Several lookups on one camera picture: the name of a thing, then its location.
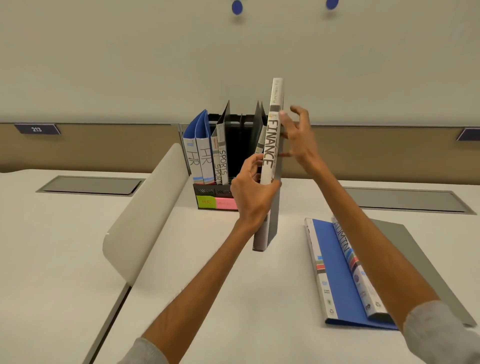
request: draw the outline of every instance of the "green sticky note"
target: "green sticky note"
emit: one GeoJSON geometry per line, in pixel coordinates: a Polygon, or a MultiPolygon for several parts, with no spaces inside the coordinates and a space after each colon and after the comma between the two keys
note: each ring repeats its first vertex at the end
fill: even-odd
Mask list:
{"type": "Polygon", "coordinates": [[[197,196],[199,208],[216,208],[216,200],[213,196],[197,196]]]}

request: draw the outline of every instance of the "gray sleeve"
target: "gray sleeve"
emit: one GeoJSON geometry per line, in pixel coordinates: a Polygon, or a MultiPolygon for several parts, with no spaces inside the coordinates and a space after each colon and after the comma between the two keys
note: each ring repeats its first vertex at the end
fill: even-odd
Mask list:
{"type": "Polygon", "coordinates": [[[415,307],[403,329],[410,351],[427,364],[480,363],[480,337],[463,327],[442,301],[415,307]]]}
{"type": "Polygon", "coordinates": [[[168,364],[168,360],[154,344],[138,338],[119,364],[168,364]]]}

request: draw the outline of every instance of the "file organizer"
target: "file organizer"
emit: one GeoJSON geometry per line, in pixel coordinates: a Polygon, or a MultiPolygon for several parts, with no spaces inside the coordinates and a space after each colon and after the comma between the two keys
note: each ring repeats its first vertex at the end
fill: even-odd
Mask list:
{"type": "Polygon", "coordinates": [[[255,114],[238,115],[229,112],[220,114],[208,114],[210,131],[213,133],[217,121],[224,118],[225,137],[227,143],[228,159],[228,184],[193,184],[193,190],[199,209],[238,211],[235,200],[230,191],[231,180],[240,172],[242,164],[255,151],[252,149],[251,140],[255,135],[260,135],[263,125],[266,125],[266,115],[263,105],[257,103],[255,114]]]}

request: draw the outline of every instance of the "blue magnet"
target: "blue magnet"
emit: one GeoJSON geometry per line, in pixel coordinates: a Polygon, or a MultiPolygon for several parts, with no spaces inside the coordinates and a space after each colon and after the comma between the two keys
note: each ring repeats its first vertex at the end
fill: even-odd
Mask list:
{"type": "Polygon", "coordinates": [[[235,0],[232,3],[232,11],[235,15],[240,15],[243,11],[243,5],[240,0],[235,0]]]}
{"type": "Polygon", "coordinates": [[[333,10],[338,5],[338,0],[327,0],[326,4],[328,10],[333,10]]]}

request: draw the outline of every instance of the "pink sticky note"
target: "pink sticky note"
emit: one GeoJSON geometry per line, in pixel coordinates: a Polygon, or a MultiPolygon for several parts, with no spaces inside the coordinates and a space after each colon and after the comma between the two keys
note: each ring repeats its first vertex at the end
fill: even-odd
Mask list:
{"type": "Polygon", "coordinates": [[[235,199],[233,198],[223,198],[215,197],[216,207],[220,210],[238,210],[235,199]]]}

